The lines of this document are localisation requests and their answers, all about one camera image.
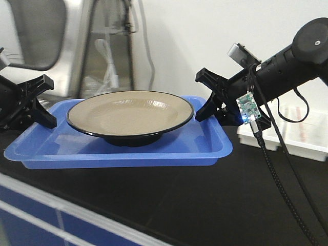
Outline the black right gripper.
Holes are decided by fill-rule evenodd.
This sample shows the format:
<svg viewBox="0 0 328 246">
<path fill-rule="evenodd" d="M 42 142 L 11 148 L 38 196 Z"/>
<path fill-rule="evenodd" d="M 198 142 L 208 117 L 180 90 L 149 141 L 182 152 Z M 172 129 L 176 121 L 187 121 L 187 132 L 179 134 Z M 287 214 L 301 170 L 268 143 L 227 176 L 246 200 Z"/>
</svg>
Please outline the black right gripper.
<svg viewBox="0 0 328 246">
<path fill-rule="evenodd" d="M 213 91 L 206 103 L 196 112 L 195 119 L 197 121 L 204 121 L 216 113 L 216 99 L 221 106 L 217 118 L 222 125 L 239 126 L 244 124 L 236 99 L 248 92 L 252 92 L 262 115 L 261 118 L 256 120 L 258 127 L 262 130 L 271 127 L 270 117 L 260 109 L 263 101 L 255 85 L 255 76 L 247 74 L 232 82 L 206 68 L 202 68 L 196 73 L 195 81 L 204 84 Z"/>
</svg>

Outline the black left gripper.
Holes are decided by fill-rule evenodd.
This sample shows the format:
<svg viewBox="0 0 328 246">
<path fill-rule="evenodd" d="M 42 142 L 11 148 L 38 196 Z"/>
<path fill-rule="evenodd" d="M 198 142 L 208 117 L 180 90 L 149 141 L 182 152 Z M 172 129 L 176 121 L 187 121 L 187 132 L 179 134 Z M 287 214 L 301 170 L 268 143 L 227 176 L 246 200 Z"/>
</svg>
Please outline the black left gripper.
<svg viewBox="0 0 328 246">
<path fill-rule="evenodd" d="M 56 117 L 50 114 L 37 98 L 31 102 L 28 113 L 31 118 L 24 114 L 24 110 L 19 111 L 15 116 L 11 115 L 26 97 L 37 97 L 47 90 L 54 90 L 54 81 L 45 74 L 19 84 L 1 76 L 1 132 L 23 131 L 31 126 L 33 121 L 48 129 L 55 128 Z"/>
</svg>

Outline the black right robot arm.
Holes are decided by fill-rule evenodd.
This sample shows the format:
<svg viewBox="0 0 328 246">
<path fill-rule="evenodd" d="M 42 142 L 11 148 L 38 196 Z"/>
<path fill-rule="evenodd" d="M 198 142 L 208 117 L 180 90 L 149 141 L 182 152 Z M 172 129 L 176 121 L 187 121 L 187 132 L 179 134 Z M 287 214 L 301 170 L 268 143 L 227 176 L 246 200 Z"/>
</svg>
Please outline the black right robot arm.
<svg viewBox="0 0 328 246">
<path fill-rule="evenodd" d="M 305 24 L 289 46 L 265 61 L 259 61 L 241 44 L 234 44 L 228 55 L 243 68 L 233 77 L 227 79 L 206 68 L 196 74 L 196 82 L 212 90 L 196 112 L 197 121 L 214 115 L 222 126 L 239 126 L 243 120 L 237 99 L 249 91 L 262 106 L 309 80 L 320 78 L 327 83 L 327 18 Z"/>
</svg>

